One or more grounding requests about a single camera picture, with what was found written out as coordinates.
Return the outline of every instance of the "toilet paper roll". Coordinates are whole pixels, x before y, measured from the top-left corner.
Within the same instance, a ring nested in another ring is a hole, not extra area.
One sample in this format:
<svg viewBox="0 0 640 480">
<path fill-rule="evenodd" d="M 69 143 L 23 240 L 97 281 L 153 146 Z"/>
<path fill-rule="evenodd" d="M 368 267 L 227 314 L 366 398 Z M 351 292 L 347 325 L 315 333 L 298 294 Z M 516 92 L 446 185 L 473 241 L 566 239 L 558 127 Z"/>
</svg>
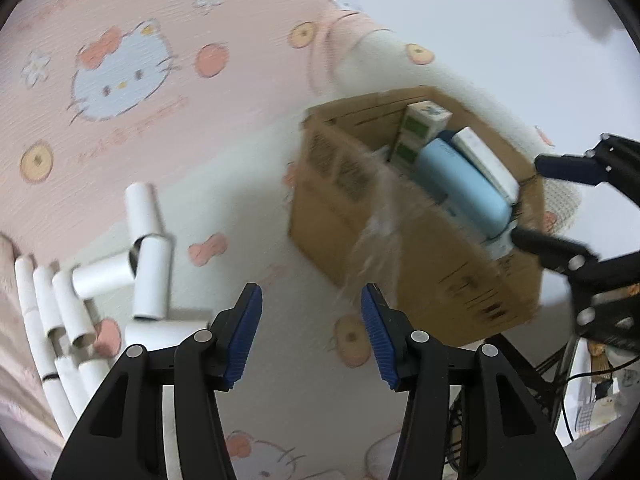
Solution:
<svg viewBox="0 0 640 480">
<path fill-rule="evenodd" d="M 15 261 L 15 284 L 22 313 L 38 309 L 36 289 L 33 284 L 33 262 L 28 256 L 20 256 Z"/>
<path fill-rule="evenodd" d="M 76 348 L 91 345 L 96 338 L 95 328 L 84 302 L 74 291 L 69 270 L 60 270 L 53 277 L 53 293 L 71 344 Z"/>
<path fill-rule="evenodd" d="M 208 328 L 207 321 L 134 320 L 125 328 L 125 347 L 138 344 L 152 352 L 178 346 L 191 334 L 204 328 Z"/>
<path fill-rule="evenodd" d="M 82 384 L 76 362 L 70 355 L 58 357 L 56 358 L 56 370 L 62 387 L 65 389 L 66 398 L 71 404 L 71 409 L 74 410 L 76 417 L 80 418 L 89 403 L 89 395 Z"/>
<path fill-rule="evenodd" d="M 169 302 L 171 242 L 160 236 L 143 238 L 133 291 L 133 317 L 164 319 Z"/>
<path fill-rule="evenodd" d="M 80 378 L 84 389 L 91 399 L 102 381 L 109 373 L 109 363 L 106 359 L 90 359 L 78 365 L 78 371 L 80 372 Z"/>
<path fill-rule="evenodd" d="M 55 365 L 56 353 L 51 341 L 44 335 L 40 313 L 37 309 L 24 314 L 24 329 L 27 333 L 27 341 L 29 342 L 31 355 L 36 363 L 36 370 L 40 380 L 57 374 Z"/>
<path fill-rule="evenodd" d="M 136 182 L 124 192 L 129 238 L 135 244 L 149 235 L 161 235 L 162 224 L 156 199 L 149 184 Z"/>
<path fill-rule="evenodd" d="M 44 335 L 47 337 L 61 335 L 65 331 L 58 302 L 53 295 L 53 271 L 49 267 L 38 267 L 33 271 L 33 284 L 38 300 L 38 310 Z"/>
<path fill-rule="evenodd" d="M 74 430 L 78 418 L 71 408 L 69 399 L 66 398 L 62 382 L 60 378 L 56 376 L 44 381 L 42 388 L 44 389 L 44 396 L 47 397 L 53 418 L 58 428 L 60 428 L 60 433 L 62 433 L 62 436 L 67 440 Z"/>
<path fill-rule="evenodd" d="M 71 276 L 74 290 L 81 300 L 133 285 L 135 278 L 134 260 L 130 251 L 76 267 Z"/>
</svg>

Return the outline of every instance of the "cardboard box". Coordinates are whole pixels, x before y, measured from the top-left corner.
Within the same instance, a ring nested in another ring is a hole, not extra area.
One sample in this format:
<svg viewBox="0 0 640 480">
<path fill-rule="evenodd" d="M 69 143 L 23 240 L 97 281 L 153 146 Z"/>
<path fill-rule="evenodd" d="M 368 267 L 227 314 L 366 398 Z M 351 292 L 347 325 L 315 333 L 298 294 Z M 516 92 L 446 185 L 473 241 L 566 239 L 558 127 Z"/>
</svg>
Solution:
<svg viewBox="0 0 640 480">
<path fill-rule="evenodd" d="M 406 106 L 424 100 L 452 112 L 452 129 L 473 128 L 520 183 L 518 224 L 542 229 L 532 164 L 463 104 L 421 86 L 309 110 L 289 234 L 335 285 L 379 282 L 416 328 L 460 346 L 531 319 L 542 270 L 517 250 L 490 261 L 417 185 L 372 155 L 394 145 Z"/>
</svg>

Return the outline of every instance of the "hello kitty print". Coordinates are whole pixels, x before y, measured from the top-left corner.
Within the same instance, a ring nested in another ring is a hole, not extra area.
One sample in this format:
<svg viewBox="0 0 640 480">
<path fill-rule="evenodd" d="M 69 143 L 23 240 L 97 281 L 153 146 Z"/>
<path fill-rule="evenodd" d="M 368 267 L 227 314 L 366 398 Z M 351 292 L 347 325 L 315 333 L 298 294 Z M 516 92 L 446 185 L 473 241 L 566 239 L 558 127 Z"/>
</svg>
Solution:
<svg viewBox="0 0 640 480">
<path fill-rule="evenodd" d="M 289 480 L 296 470 L 296 462 L 304 455 L 293 455 L 264 440 L 255 440 L 243 431 L 235 431 L 226 439 L 226 448 L 238 480 Z"/>
<path fill-rule="evenodd" d="M 122 34 L 111 27 L 77 56 L 72 107 L 78 117 L 105 121 L 153 94 L 174 68 L 174 56 L 156 20 Z"/>
</svg>

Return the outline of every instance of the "small white box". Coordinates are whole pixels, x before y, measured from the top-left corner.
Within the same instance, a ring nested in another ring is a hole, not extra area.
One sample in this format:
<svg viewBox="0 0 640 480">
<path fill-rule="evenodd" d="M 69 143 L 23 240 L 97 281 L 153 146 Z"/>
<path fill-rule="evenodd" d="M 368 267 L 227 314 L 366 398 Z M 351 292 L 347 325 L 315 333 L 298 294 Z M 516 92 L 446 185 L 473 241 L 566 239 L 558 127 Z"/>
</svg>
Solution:
<svg viewBox="0 0 640 480">
<path fill-rule="evenodd" d="M 433 101 L 412 103 L 404 112 L 400 131 L 425 146 L 447 127 L 451 116 L 451 112 Z"/>
<path fill-rule="evenodd" d="M 494 185 L 510 205 L 518 202 L 520 184 L 475 131 L 469 127 L 464 128 L 453 136 L 451 142 Z"/>
</svg>

